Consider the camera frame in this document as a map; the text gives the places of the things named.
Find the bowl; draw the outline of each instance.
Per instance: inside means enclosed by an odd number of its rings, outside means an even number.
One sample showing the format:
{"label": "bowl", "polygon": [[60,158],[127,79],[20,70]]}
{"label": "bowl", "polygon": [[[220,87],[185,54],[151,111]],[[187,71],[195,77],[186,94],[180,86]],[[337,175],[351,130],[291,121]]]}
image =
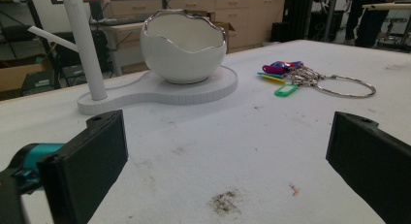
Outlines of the bowl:
{"label": "bowl", "polygon": [[141,33],[142,56],[148,68],[171,83],[206,80],[226,55],[224,29],[183,10],[160,10]]}

